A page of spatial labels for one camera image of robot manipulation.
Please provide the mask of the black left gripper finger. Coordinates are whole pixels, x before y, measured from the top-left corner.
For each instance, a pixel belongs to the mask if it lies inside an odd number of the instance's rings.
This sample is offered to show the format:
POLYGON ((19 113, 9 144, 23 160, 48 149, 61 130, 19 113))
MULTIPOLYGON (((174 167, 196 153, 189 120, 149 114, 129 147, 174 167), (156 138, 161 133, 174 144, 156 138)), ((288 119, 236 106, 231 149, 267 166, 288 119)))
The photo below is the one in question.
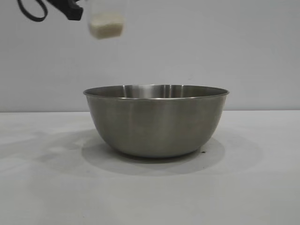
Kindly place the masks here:
POLYGON ((66 16, 68 20, 81 20, 83 8, 80 7, 78 0, 48 0, 52 6, 66 16))

